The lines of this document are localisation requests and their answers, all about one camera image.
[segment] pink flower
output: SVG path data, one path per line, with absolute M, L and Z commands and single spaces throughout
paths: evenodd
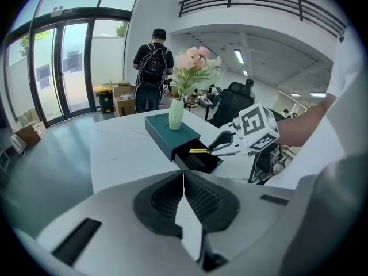
M 188 54 L 181 54 L 179 56 L 176 56 L 175 61 L 178 68 L 186 68 L 187 70 L 189 70 L 194 67 L 194 59 L 191 58 Z
M 198 54 L 200 55 L 200 57 L 207 59 L 209 57 L 209 54 L 211 53 L 210 50 L 208 50 L 207 48 L 200 46 L 200 48 L 198 49 Z
M 206 66 L 206 60 L 197 55 L 194 58 L 195 67 L 199 70 L 203 69 Z
M 192 47 L 192 48 L 189 48 L 186 53 L 191 57 L 191 58 L 194 58 L 198 55 L 198 49 L 197 47 Z

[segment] white vase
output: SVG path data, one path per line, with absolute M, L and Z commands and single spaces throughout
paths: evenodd
M 178 130 L 182 124 L 184 115 L 184 102 L 173 99 L 168 114 L 168 126 L 171 130 Z

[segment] white table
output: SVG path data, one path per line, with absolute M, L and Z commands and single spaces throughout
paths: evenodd
M 93 192 L 142 179 L 151 175 L 178 170 L 169 161 L 144 127 L 144 117 L 167 113 L 169 109 L 113 118 L 94 124 L 91 142 L 91 178 Z M 184 110 L 183 122 L 197 131 L 200 141 L 209 146 L 219 129 Z M 222 164 L 213 172 L 223 178 L 247 181 L 254 156 L 223 156 Z

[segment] black backpack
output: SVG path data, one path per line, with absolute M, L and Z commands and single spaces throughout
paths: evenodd
M 164 51 L 157 48 L 153 43 L 147 44 L 149 51 L 143 58 L 139 66 L 139 83 L 149 83 L 161 86 L 165 80 L 167 71 L 167 53 L 169 49 Z

